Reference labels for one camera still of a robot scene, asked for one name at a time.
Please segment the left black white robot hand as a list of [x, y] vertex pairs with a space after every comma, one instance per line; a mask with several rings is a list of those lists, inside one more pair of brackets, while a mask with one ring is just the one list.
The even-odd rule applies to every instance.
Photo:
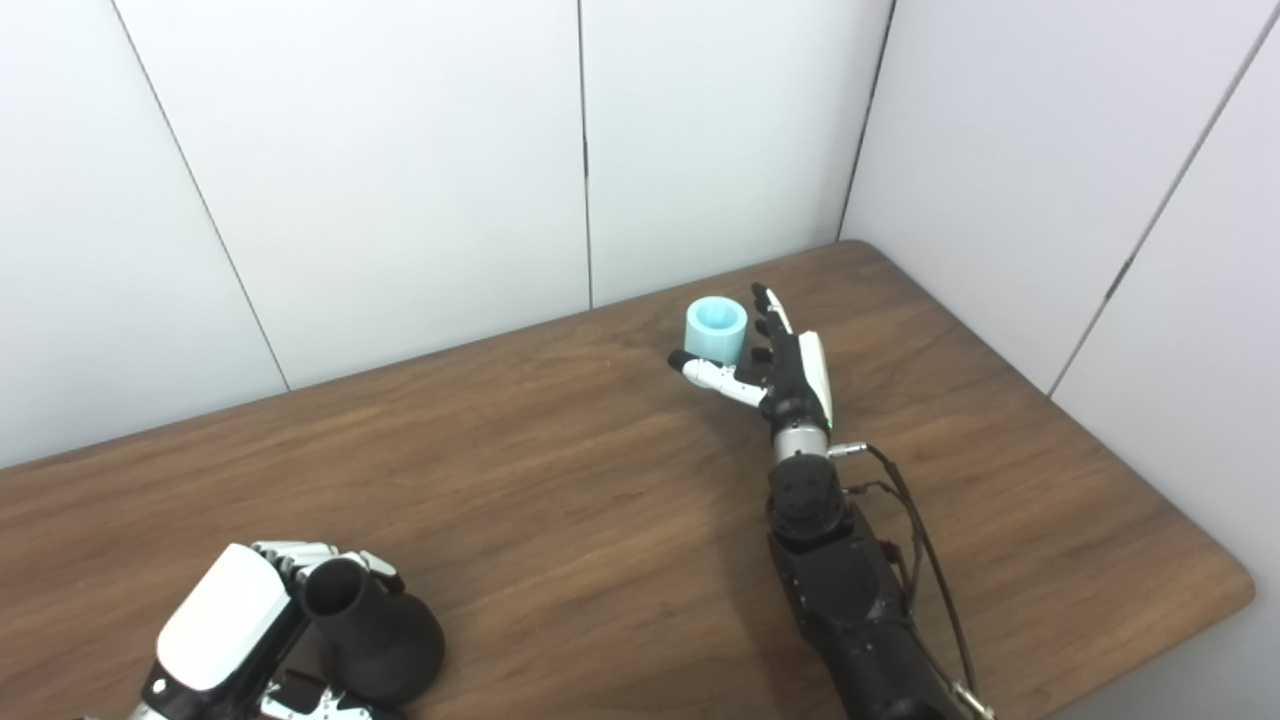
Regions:
[[404, 583], [367, 551], [305, 541], [230, 543], [166, 620], [133, 719], [401, 719], [402, 712], [282, 665], [311, 621], [317, 566], [352, 562], [388, 591]]

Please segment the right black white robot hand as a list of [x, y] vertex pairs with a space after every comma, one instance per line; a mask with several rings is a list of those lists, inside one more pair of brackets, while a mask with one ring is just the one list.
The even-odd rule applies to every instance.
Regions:
[[751, 360], [767, 365], [758, 374], [726, 360], [675, 348], [668, 365], [691, 384], [714, 391], [760, 411], [774, 430], [810, 425], [828, 434], [833, 404], [826, 351], [814, 331], [795, 332], [783, 304], [765, 284], [751, 284], [754, 307], [760, 314], [756, 331], [769, 342], [754, 348]]

